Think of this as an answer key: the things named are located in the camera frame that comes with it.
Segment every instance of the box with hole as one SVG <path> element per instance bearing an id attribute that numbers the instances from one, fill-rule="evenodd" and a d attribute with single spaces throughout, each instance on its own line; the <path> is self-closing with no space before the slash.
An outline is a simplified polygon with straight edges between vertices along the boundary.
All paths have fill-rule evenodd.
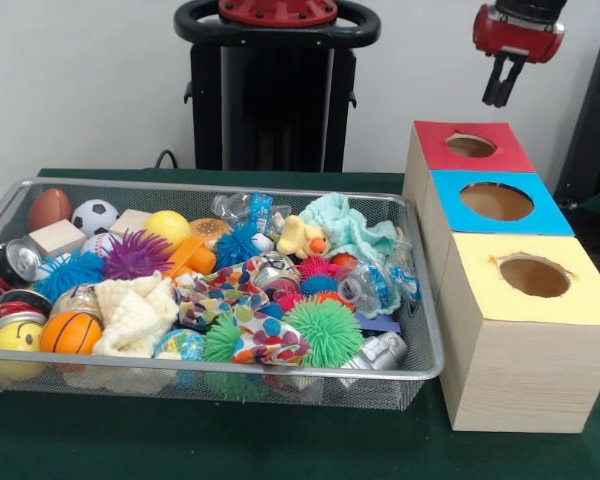
<path id="1" fill-rule="evenodd" d="M 575 238 L 454 233 L 437 313 L 454 429 L 582 431 L 600 391 L 600 275 Z"/>
<path id="2" fill-rule="evenodd" d="M 452 232 L 573 235 L 534 173 L 431 172 L 420 221 L 435 301 Z"/>
<path id="3" fill-rule="evenodd" d="M 435 170 L 535 171 L 507 123 L 415 122 L 403 196 L 419 214 Z"/>

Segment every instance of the yellow smiley ball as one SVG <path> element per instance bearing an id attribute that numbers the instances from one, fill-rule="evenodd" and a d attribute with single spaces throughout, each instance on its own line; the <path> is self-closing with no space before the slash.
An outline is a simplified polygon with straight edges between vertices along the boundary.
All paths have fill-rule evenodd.
<path id="1" fill-rule="evenodd" d="M 147 234 L 158 235 L 171 244 L 170 247 L 164 249 L 167 253 L 175 252 L 182 242 L 193 233 L 187 219 L 171 210 L 154 213 L 147 218 L 144 228 L 147 230 Z"/>
<path id="2" fill-rule="evenodd" d="M 36 322 L 16 322 L 0 329 L 0 350 L 39 352 L 42 325 Z M 10 380 L 29 380 L 42 373 L 44 363 L 0 360 L 0 374 Z"/>

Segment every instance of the table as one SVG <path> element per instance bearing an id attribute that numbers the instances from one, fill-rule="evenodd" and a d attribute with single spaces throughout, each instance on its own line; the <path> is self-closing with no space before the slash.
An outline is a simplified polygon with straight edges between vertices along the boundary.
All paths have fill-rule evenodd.
<path id="1" fill-rule="evenodd" d="M 397 174 L 55 170 L 41 176 L 399 193 Z M 0 479 L 600 478 L 582 435 L 453 432 L 440 384 L 406 412 L 0 393 Z"/>

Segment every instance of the metal mesh tray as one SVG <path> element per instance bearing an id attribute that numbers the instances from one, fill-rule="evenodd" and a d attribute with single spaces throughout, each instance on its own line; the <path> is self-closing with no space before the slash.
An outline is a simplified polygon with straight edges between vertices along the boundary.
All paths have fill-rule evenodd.
<path id="1" fill-rule="evenodd" d="M 0 241 L 23 236 L 29 206 L 44 190 L 61 188 L 74 205 L 101 198 L 120 212 L 177 210 L 187 218 L 209 215 L 220 193 L 260 191 L 275 196 L 299 213 L 326 192 L 237 187 L 109 182 L 36 178 L 16 184 L 0 201 Z M 196 400 L 255 401 L 404 410 L 424 381 L 443 366 L 442 343 L 413 208 L 395 195 L 347 193 L 350 204 L 369 225 L 391 220 L 413 244 L 413 266 L 421 283 L 422 302 L 411 311 L 403 305 L 394 317 L 409 347 L 399 370 L 348 370 L 265 367 L 104 356 L 0 351 L 0 361 L 46 364 L 37 377 L 19 382 L 0 376 L 0 389 L 49 393 L 109 394 Z"/>

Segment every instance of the green spiky ball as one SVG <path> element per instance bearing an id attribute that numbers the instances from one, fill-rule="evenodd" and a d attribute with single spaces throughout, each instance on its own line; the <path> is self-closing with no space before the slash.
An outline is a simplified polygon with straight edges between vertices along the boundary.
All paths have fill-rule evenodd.
<path id="1" fill-rule="evenodd" d="M 240 334 L 230 313 L 220 316 L 205 338 L 205 362 L 231 363 Z M 205 380 L 225 400 L 254 402 L 262 400 L 269 393 L 269 388 L 259 383 L 260 378 L 250 379 L 248 375 L 207 372 Z"/>
<path id="2" fill-rule="evenodd" d="M 340 368 L 358 353 L 364 340 L 355 315 L 335 300 L 297 303 L 283 320 L 311 345 L 313 353 L 304 358 L 304 366 Z"/>

